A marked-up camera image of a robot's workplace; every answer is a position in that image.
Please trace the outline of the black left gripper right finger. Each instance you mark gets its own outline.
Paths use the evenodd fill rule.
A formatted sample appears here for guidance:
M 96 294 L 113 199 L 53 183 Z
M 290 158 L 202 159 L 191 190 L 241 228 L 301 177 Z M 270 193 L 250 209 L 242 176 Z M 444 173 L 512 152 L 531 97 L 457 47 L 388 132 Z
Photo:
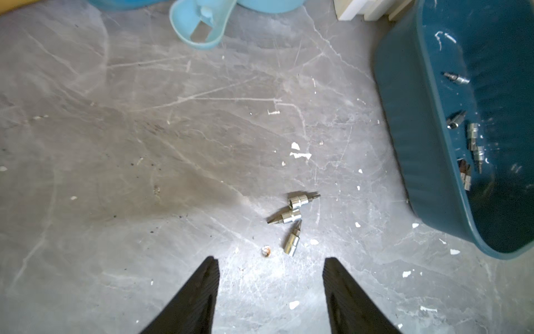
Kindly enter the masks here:
M 323 286 L 332 333 L 399 333 L 335 257 L 325 259 Z

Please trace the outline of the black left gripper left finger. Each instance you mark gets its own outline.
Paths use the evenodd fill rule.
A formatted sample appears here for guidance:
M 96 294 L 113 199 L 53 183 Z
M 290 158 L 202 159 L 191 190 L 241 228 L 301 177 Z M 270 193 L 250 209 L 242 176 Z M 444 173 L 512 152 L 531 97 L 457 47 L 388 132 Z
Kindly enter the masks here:
M 206 257 L 143 333 L 211 333 L 220 282 L 218 260 Z

